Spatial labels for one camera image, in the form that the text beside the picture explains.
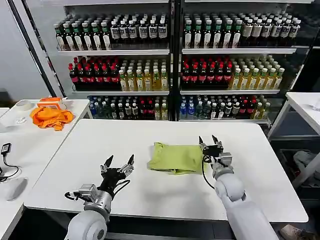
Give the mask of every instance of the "white mouse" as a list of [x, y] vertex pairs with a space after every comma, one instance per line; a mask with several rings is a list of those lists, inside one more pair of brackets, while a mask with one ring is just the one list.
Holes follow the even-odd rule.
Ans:
[[3, 188], [3, 197], [7, 201], [12, 201], [20, 196], [20, 194], [25, 190], [28, 180], [23, 177], [10, 179], [7, 182], [0, 183]]

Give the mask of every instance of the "orange cloth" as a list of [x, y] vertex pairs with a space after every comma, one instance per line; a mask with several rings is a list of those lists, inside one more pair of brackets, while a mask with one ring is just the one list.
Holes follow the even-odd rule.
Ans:
[[31, 112], [30, 117], [32, 118], [32, 122], [39, 128], [54, 127], [55, 131], [61, 131], [65, 124], [70, 123], [74, 119], [70, 111], [58, 110], [51, 107], [37, 107]]

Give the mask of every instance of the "green towel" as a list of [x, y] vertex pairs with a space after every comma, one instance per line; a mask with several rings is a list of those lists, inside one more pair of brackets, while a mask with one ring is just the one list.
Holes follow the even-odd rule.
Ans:
[[154, 143], [151, 170], [165, 171], [174, 175], [202, 173], [202, 150], [197, 145], [166, 145]]

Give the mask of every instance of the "white tabletop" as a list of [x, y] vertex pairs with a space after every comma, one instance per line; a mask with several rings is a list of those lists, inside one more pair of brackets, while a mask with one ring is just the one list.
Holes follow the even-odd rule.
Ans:
[[290, 105], [320, 135], [320, 111], [312, 108], [320, 100], [320, 92], [287, 92]]
[[[18, 165], [21, 168], [19, 177], [26, 177], [28, 183], [23, 193], [13, 201], [6, 201], [0, 195], [0, 238], [7, 239], [21, 217], [23, 202], [26, 196], [44, 171], [56, 151], [59, 149], [64, 139], [80, 117], [83, 117], [89, 100], [73, 100], [68, 108], [74, 119], [71, 123], [65, 124], [62, 131], [55, 131], [52, 127], [41, 129], [32, 123], [29, 117], [32, 109], [19, 111], [17, 107], [12, 107], [0, 118], [0, 123], [9, 126], [7, 132], [0, 133], [0, 147], [5, 143], [11, 143], [11, 151], [6, 156], [6, 161], [11, 165]], [[26, 122], [14, 125], [18, 117], [26, 117]], [[0, 167], [6, 173], [11, 174], [13, 168], [4, 166], [2, 156], [0, 156]]]
[[27, 197], [28, 208], [80, 212], [83, 201], [64, 197], [82, 184], [100, 185], [100, 164], [114, 155], [121, 167], [134, 154], [131, 183], [111, 206], [117, 216], [226, 220], [215, 191], [200, 174], [169, 175], [147, 169], [154, 142], [197, 145], [211, 134], [233, 155], [235, 174], [271, 222], [307, 222], [308, 216], [261, 128], [248, 123], [82, 119], [67, 137]]

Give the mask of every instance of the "black cable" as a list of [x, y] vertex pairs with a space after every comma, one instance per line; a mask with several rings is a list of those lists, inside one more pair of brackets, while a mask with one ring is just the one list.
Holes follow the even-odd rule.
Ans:
[[122, 182], [119, 182], [117, 185], [115, 185], [115, 187], [120, 186], [122, 184], [124, 184], [122, 187], [120, 187], [117, 191], [115, 191], [114, 196], [116, 196], [116, 194], [123, 189], [125, 186], [127, 186], [130, 183], [130, 180], [124, 180]]
[[210, 182], [208, 182], [208, 180], [207, 180], [207, 178], [206, 178], [206, 175], [205, 175], [205, 166], [204, 166], [204, 163], [208, 163], [207, 161], [208, 161], [209, 158], [210, 158], [210, 157], [208, 157], [208, 156], [206, 156], [206, 155], [204, 155], [203, 158], [202, 158], [202, 176], [203, 176], [204, 180], [206, 181], [206, 183], [207, 183], [211, 188], [215, 189], [215, 187], [212, 186], [212, 185], [210, 184]]
[[3, 156], [3, 163], [4, 163], [4, 165], [6, 165], [7, 167], [16, 168], [16, 171], [15, 171], [15, 173], [14, 173], [14, 174], [11, 174], [10, 176], [3, 176], [3, 177], [0, 177], [0, 182], [4, 182], [4, 181], [6, 181], [8, 178], [10, 178], [10, 177], [12, 177], [12, 176], [16, 175], [16, 174], [19, 172], [19, 167], [14, 166], [14, 165], [9, 165], [9, 164], [7, 164], [6, 155], [2, 155], [2, 156]]

